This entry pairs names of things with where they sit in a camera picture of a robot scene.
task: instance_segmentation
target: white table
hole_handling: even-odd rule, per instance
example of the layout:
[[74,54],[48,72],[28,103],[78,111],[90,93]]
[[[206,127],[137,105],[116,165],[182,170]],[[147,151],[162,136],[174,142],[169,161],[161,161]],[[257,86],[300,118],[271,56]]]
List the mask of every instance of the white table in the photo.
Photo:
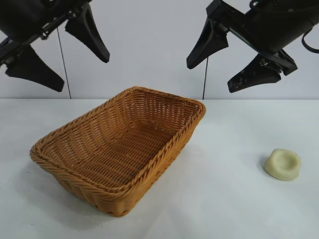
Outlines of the white table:
[[[1,239],[317,239],[319,101],[204,101],[207,114],[123,218],[66,192],[28,152],[104,100],[0,100]],[[275,148],[302,158],[293,182],[262,169]]]

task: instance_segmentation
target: rectangular basket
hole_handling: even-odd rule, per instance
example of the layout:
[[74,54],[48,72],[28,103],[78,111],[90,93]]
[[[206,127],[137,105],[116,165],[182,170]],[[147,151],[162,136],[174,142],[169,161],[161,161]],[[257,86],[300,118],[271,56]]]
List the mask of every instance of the rectangular basket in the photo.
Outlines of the rectangular basket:
[[102,212],[127,214],[191,138],[204,104],[142,87],[39,140],[30,156]]

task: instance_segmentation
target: cable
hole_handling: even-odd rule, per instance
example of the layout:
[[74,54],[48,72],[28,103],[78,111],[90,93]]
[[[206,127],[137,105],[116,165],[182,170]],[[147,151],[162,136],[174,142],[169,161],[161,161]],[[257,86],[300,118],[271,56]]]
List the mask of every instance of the cable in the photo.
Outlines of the cable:
[[319,54],[319,49],[315,49],[315,48],[312,48],[311,46],[309,46],[306,41],[305,41],[305,37],[312,31],[312,28],[308,31],[305,32],[301,42],[303,43],[304,47],[308,50],[308,51],[311,51],[312,53],[316,53],[316,54]]
[[292,11],[271,11],[271,10],[264,10],[262,8],[259,8],[257,7],[256,3],[258,3],[260,0],[251,0],[250,3],[249,3],[249,7],[252,9],[252,10],[255,10],[255,11],[259,11],[259,12],[262,12],[262,13],[265,13],[265,14],[281,14],[281,15],[295,15],[295,14],[305,14],[305,13],[310,13],[312,11],[316,11],[316,10],[319,10],[319,4],[318,5],[315,5],[315,6],[312,6],[312,7],[306,7],[306,8],[303,8],[303,9],[298,9],[298,10],[292,10]]

